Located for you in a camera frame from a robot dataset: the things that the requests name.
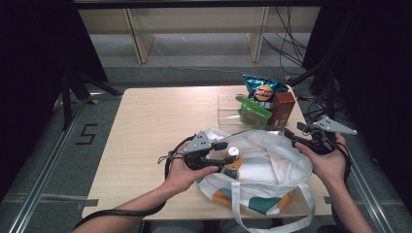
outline white plastic bag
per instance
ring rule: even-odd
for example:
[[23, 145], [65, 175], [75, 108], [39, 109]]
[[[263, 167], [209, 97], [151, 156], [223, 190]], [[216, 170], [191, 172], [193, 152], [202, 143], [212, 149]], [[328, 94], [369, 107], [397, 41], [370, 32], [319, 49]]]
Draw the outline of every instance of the white plastic bag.
[[[307, 180], [312, 174], [312, 163], [292, 147], [290, 140], [264, 130], [227, 135], [208, 129], [206, 134], [210, 140], [228, 142], [228, 148], [237, 147], [243, 156], [238, 180], [215, 173], [197, 182], [207, 198], [231, 205], [236, 221], [249, 232], [293, 232], [311, 223], [315, 202]], [[296, 188], [303, 193], [309, 216], [271, 229], [248, 228], [243, 224], [242, 208], [265, 216], [277, 215], [292, 200]]]

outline handheld controller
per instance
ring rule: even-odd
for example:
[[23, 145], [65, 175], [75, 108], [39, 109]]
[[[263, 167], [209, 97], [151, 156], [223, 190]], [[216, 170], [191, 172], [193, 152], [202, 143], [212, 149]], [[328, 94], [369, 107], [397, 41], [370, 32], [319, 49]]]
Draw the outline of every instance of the handheld controller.
[[233, 163], [237, 158], [237, 156], [229, 156], [221, 160], [207, 158], [206, 155], [209, 154], [210, 150], [225, 150], [228, 143], [209, 142], [209, 139], [203, 130], [189, 139], [191, 141], [184, 150], [171, 150], [169, 151], [169, 157], [174, 153], [182, 154], [186, 164], [192, 170], [199, 170], [208, 166], [217, 166], [219, 167], [218, 172], [220, 172], [224, 165]]
[[350, 129], [328, 117], [309, 125], [299, 122], [297, 128], [301, 130], [304, 135], [311, 135], [312, 139], [308, 140], [295, 136], [288, 128], [285, 128], [284, 135], [292, 141], [292, 146], [294, 147], [294, 144], [299, 142], [320, 155], [335, 150], [334, 133], [358, 134], [356, 130]]

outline cardboard box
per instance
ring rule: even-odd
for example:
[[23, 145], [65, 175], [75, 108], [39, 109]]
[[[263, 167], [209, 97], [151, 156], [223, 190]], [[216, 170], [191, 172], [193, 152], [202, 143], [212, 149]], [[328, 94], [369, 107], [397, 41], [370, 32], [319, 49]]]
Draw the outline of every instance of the cardboard box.
[[290, 92], [276, 93], [272, 103], [272, 117], [267, 122], [268, 130], [284, 130], [291, 115], [295, 100]]

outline green item in bag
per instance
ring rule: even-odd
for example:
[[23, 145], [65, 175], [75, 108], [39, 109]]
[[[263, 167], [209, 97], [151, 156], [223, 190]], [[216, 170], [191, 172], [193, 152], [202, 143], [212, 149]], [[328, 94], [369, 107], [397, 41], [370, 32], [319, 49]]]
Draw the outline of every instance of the green item in bag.
[[272, 113], [265, 110], [259, 104], [244, 97], [240, 108], [240, 120], [251, 125], [266, 125], [272, 117]]

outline wooden table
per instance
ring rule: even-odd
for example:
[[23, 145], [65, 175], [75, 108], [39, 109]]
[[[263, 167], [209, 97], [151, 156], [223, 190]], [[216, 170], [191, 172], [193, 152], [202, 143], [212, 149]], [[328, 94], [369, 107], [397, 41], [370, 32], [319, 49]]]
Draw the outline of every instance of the wooden table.
[[[188, 136], [201, 129], [222, 128], [218, 124], [220, 95], [246, 94], [246, 86], [196, 86], [128, 89], [121, 100], [112, 131], [88, 199], [98, 199], [95, 207], [85, 207], [83, 216], [112, 209], [159, 186], [164, 180], [166, 155]], [[289, 129], [304, 118], [297, 103], [290, 117]], [[316, 215], [331, 215], [326, 204], [326, 188], [315, 175], [309, 185], [316, 202]], [[279, 217], [306, 216], [308, 208], [297, 191]], [[264, 217], [244, 213], [244, 217]], [[145, 220], [233, 218], [230, 208], [209, 201], [194, 184], [186, 192], [171, 198], [157, 214]]]

